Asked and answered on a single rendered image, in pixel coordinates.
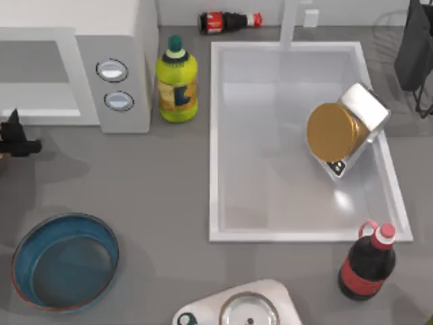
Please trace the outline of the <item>gold and silver kitchen scale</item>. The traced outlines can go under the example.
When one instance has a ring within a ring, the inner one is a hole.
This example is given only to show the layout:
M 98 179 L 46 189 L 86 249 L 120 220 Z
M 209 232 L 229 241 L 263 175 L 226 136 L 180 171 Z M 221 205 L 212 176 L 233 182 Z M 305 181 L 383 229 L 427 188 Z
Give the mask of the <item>gold and silver kitchen scale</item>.
M 355 83 L 337 102 L 312 111 L 306 124 L 309 149 L 331 177 L 340 179 L 374 142 L 390 115 L 372 89 Z

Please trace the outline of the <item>white kitchen scale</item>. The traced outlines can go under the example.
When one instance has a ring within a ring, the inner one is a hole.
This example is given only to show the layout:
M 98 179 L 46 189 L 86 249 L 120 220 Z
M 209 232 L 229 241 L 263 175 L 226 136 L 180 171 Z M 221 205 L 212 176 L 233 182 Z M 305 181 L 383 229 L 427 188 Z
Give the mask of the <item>white kitchen scale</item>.
M 264 279 L 183 306 L 172 325 L 303 325 L 287 288 Z

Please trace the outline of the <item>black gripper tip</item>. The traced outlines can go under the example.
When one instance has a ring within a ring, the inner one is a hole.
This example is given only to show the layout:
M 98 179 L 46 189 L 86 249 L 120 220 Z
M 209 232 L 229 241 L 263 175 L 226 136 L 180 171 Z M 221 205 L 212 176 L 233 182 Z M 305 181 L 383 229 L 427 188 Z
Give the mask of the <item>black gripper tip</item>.
M 0 123 L 0 154 L 28 157 L 41 150 L 42 143 L 39 139 L 27 139 L 18 110 L 14 109 L 8 119 Z

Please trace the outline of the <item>white sink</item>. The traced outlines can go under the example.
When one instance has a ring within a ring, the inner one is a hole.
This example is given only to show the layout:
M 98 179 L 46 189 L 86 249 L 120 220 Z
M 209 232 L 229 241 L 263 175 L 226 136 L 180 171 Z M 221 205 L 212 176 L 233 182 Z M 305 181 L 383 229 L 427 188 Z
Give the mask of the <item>white sink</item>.
M 369 219 L 413 240 L 384 133 L 336 178 L 309 152 L 311 111 L 356 82 L 356 41 L 212 43 L 210 241 L 352 242 Z

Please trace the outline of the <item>round grey microwave knob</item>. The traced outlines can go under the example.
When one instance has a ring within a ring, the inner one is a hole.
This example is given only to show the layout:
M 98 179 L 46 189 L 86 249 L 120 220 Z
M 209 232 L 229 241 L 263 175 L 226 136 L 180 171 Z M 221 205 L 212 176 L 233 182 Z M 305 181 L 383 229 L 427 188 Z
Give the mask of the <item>round grey microwave knob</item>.
M 96 65 L 97 75 L 109 83 L 119 83 L 128 77 L 129 70 L 127 66 L 119 60 L 110 58 Z
M 134 106 L 135 102 L 127 92 L 115 91 L 105 94 L 104 104 L 113 111 L 126 112 Z

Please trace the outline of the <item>small white block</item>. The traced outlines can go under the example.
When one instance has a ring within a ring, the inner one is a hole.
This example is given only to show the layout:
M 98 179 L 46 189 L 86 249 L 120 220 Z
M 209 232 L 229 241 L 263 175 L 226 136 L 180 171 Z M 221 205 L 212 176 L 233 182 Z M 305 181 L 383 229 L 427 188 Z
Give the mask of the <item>small white block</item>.
M 319 10 L 318 9 L 306 9 L 304 11 L 304 28 L 315 28 L 319 23 Z

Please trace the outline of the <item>green bottle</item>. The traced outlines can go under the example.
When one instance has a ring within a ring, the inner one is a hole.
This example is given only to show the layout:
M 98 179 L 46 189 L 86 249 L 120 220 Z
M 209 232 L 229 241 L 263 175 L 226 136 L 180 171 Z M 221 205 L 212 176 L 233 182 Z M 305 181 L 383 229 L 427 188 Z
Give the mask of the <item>green bottle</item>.
M 198 111 L 198 62 L 179 35 L 168 38 L 168 47 L 156 61 L 158 111 L 170 123 L 183 123 Z

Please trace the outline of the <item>tall white tap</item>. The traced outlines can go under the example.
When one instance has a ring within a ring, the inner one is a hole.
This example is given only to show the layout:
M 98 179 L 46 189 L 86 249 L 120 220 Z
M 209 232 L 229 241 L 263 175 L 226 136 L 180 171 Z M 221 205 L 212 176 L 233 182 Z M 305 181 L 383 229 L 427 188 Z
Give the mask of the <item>tall white tap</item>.
M 300 0 L 284 0 L 279 45 L 282 51 L 289 51 L 294 34 L 296 15 Z

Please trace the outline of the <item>blue bowl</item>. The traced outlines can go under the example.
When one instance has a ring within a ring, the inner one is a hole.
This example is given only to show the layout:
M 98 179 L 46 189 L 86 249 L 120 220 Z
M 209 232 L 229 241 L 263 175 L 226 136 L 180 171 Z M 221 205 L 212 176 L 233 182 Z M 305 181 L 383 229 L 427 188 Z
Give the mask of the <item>blue bowl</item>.
M 65 213 L 36 224 L 21 239 L 11 261 L 11 280 L 29 305 L 71 313 L 104 297 L 119 260 L 118 239 L 106 222 Z

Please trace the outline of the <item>black angular frame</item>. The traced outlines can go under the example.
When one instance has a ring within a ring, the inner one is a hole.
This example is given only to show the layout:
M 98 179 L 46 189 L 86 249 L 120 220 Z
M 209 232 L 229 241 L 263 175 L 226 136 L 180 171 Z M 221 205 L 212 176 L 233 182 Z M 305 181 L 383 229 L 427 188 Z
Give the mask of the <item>black angular frame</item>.
M 410 0 L 394 70 L 401 89 L 412 93 L 419 117 L 433 115 L 433 102 L 421 108 L 424 86 L 433 72 L 433 0 Z

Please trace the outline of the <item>pale microwave oven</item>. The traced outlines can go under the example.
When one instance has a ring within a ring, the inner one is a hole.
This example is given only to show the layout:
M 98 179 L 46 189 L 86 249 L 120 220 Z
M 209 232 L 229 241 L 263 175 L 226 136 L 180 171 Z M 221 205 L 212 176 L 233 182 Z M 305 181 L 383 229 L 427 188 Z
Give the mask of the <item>pale microwave oven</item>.
M 147 133 L 158 45 L 154 0 L 0 0 L 0 120 L 17 109 L 25 125 Z M 122 82 L 97 75 L 110 58 L 127 66 Z M 109 109 L 115 91 L 134 106 Z

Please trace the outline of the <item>dark cola bottle red cap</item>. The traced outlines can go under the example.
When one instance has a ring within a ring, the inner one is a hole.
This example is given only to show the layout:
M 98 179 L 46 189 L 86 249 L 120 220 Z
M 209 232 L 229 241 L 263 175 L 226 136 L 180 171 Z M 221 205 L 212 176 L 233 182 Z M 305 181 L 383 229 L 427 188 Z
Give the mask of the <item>dark cola bottle red cap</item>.
M 200 34 L 211 35 L 235 32 L 244 28 L 258 28 L 263 23 L 260 12 L 239 14 L 235 12 L 203 12 L 198 16 Z

